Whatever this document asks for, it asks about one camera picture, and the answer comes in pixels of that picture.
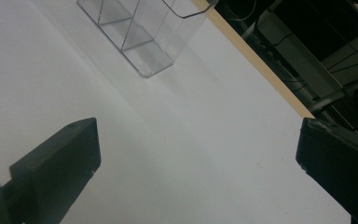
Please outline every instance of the clear plastic box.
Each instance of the clear plastic box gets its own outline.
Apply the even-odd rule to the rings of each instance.
[[[77,0],[141,77],[173,61],[219,0]]]

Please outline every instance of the white tabletop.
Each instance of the white tabletop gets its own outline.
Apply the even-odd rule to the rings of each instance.
[[[140,78],[75,0],[0,0],[0,183],[68,123],[103,157],[62,223],[350,223],[296,163],[302,118],[206,21]]]

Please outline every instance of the white table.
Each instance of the white table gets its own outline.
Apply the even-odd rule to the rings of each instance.
[[[75,0],[0,0],[0,183],[64,125],[103,156],[62,223],[350,223],[295,161],[302,118],[206,21],[140,78]]]

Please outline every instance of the clear acrylic organizer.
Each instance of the clear acrylic organizer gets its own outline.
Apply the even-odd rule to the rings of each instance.
[[[219,0],[77,0],[141,77],[173,65]]]

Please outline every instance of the acrylic divider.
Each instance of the acrylic divider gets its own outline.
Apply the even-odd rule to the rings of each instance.
[[[141,77],[173,65],[218,0],[77,0]]]

